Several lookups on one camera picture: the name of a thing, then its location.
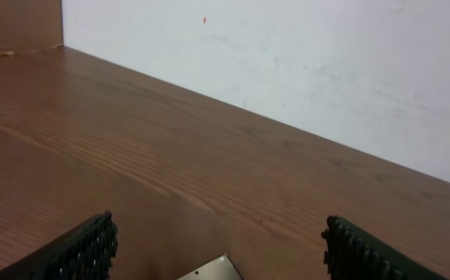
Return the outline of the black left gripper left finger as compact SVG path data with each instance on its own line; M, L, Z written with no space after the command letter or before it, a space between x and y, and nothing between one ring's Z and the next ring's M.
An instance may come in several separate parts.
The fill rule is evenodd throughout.
M0 279L107 280L116 257L112 213L92 216L43 247L0 270Z

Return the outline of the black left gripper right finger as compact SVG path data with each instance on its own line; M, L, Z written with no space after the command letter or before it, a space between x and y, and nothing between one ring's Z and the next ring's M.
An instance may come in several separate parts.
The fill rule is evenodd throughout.
M446 280L341 216L326 224L323 263L332 279Z

